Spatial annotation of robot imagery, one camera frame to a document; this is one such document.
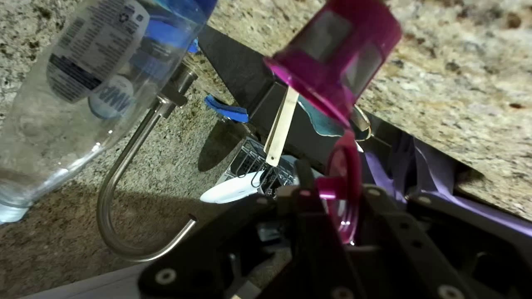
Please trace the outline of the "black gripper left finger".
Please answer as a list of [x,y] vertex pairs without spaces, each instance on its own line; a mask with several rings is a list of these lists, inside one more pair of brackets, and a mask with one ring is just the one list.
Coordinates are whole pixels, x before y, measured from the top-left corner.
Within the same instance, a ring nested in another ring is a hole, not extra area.
[[201,228],[138,279],[141,299],[229,299],[278,250],[291,261],[259,294],[263,299],[333,299],[356,293],[356,273],[346,255],[351,231],[333,221],[321,198],[356,196],[356,168],[343,165],[279,200],[248,196]]

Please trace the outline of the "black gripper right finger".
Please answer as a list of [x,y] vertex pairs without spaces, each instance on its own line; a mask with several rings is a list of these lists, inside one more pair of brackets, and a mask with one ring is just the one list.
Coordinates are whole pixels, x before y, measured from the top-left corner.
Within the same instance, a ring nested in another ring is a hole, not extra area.
[[532,299],[532,238],[427,193],[366,186],[354,265],[367,299]]

